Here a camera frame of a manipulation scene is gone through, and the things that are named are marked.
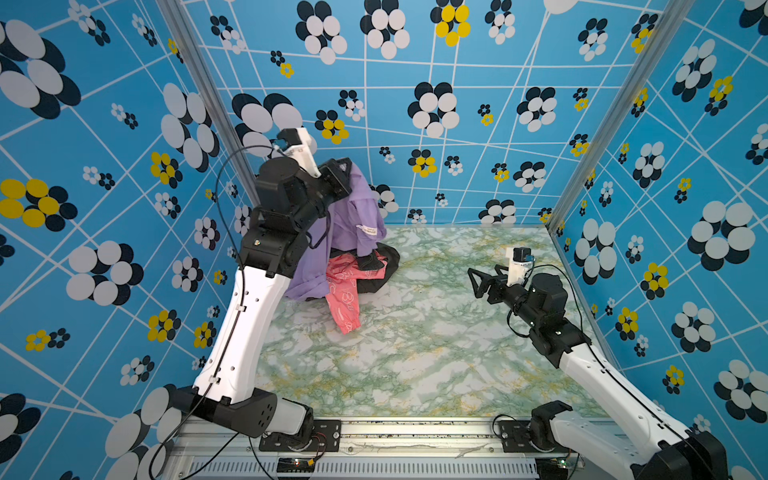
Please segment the purple cloth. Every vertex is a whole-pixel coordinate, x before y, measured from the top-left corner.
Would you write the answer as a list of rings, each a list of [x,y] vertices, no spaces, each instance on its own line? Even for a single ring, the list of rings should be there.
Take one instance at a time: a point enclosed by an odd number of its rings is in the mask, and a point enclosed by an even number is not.
[[[364,257],[386,237],[378,199],[356,164],[351,167],[350,186],[350,195],[330,206],[330,226],[326,226],[325,219],[319,219],[310,227],[312,245],[324,233],[327,236],[316,248],[308,248],[302,255],[286,290],[287,298],[301,301],[325,297],[329,293],[326,268],[332,249],[352,251]]]

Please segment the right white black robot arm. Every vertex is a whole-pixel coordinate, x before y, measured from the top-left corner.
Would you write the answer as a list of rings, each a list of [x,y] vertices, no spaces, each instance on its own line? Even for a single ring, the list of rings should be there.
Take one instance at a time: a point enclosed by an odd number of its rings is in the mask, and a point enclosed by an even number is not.
[[[510,283],[510,273],[503,266],[493,275],[467,271],[474,296],[522,319],[536,351],[577,382],[624,434],[618,438],[569,404],[551,401],[531,413],[528,431],[536,448],[571,450],[616,479],[728,478],[726,449],[712,433],[696,433],[655,405],[566,318],[568,295],[559,276],[537,273],[527,283]]]

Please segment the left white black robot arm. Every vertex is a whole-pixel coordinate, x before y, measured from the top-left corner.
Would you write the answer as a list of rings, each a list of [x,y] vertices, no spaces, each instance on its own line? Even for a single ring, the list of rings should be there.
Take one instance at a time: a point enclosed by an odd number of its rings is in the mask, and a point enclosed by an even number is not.
[[[348,158],[330,159],[315,171],[289,157],[260,167],[260,203],[242,236],[238,275],[211,356],[193,385],[176,390],[170,399],[184,417],[251,438],[279,434],[298,446],[311,440],[312,408],[257,388],[257,363],[299,261],[324,239],[310,235],[310,228],[351,194],[351,176]]]

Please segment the black cloth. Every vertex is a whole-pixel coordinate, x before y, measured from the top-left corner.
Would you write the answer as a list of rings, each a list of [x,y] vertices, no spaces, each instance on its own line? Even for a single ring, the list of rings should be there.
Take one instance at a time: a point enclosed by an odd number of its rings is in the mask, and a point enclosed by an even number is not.
[[[379,242],[366,256],[355,251],[332,249],[329,266],[336,268],[344,280],[353,280],[359,294],[378,292],[398,270],[400,253],[392,246]]]

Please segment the pink printed cloth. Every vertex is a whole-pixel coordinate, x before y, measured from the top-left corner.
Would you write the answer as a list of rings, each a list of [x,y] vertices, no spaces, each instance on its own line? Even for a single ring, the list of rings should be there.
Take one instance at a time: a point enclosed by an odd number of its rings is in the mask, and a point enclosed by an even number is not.
[[[355,282],[344,280],[340,273],[336,273],[336,268],[329,266],[329,263],[326,270],[329,293],[325,299],[341,333],[348,334],[361,327],[359,293]]]

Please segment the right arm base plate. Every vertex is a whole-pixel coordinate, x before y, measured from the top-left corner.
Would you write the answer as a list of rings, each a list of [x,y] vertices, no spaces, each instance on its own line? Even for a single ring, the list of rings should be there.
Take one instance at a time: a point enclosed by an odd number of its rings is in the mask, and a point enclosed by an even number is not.
[[[505,453],[552,454],[575,456],[576,452],[561,445],[540,447],[534,444],[527,421],[502,418],[494,423],[493,432],[501,441]]]

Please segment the aluminium front rail frame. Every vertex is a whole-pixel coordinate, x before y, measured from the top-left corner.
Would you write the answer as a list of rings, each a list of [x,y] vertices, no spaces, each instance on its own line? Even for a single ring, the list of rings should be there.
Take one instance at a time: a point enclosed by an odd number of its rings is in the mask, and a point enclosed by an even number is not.
[[[164,479],[629,479],[647,461],[608,418],[566,416],[567,439],[533,446],[510,418],[323,420],[327,446],[266,448],[202,421],[176,441]]]

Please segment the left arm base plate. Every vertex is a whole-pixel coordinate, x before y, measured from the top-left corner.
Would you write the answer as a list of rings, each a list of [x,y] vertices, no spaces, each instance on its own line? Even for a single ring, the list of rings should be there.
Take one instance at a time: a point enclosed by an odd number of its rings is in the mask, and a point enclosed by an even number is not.
[[[337,452],[342,434],[340,419],[314,419],[310,427],[303,427],[297,434],[265,434],[260,438],[261,452]]]

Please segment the left aluminium corner post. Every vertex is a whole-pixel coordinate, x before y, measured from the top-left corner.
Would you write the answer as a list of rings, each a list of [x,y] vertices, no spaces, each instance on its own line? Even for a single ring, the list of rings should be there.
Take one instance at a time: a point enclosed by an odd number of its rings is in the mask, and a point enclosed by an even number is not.
[[[202,36],[196,30],[193,21],[189,19],[181,1],[160,0],[157,5],[170,33],[182,50],[189,74],[211,116],[222,146],[228,153],[230,163],[233,165],[251,206],[258,207],[260,199],[256,189],[255,174],[245,147],[236,135],[225,103],[216,88],[210,69],[215,63],[208,60],[209,54],[203,46]]]

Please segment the aluminium corner post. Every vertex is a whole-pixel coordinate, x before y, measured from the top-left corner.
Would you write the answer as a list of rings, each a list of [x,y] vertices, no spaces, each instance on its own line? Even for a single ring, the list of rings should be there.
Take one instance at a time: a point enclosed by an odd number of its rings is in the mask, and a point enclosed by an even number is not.
[[[215,63],[208,60],[209,54],[203,46],[202,36],[196,30],[193,21],[189,19],[181,1],[160,0],[157,5],[170,33],[182,50],[189,74],[211,116],[222,146],[228,153],[230,163],[233,165],[251,206],[258,207],[260,199],[256,189],[255,174],[245,147],[236,135],[225,103],[216,88],[210,69]]]
[[[551,236],[556,234],[556,230],[565,219],[566,214],[576,203],[577,196],[586,177],[596,167],[605,149],[616,135],[635,96],[645,86],[646,81],[664,56],[694,4],[694,0],[673,0],[667,3],[660,16],[660,22],[653,37],[634,63],[617,96],[602,119],[586,156],[574,170],[558,203],[553,209],[553,215],[547,224],[547,231]]]

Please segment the right aluminium corner post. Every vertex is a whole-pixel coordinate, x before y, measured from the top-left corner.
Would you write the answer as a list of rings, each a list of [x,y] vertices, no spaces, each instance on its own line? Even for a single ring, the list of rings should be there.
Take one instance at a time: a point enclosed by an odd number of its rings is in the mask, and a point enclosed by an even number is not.
[[[635,96],[645,86],[646,81],[664,56],[694,4],[694,0],[673,0],[667,3],[660,16],[660,22],[653,37],[634,63],[617,96],[602,119],[586,156],[574,170],[558,203],[553,209],[553,215],[547,224],[547,231],[551,236],[556,234],[556,230],[565,219],[566,214],[576,203],[577,196],[586,177],[596,167],[605,149],[616,135]]]

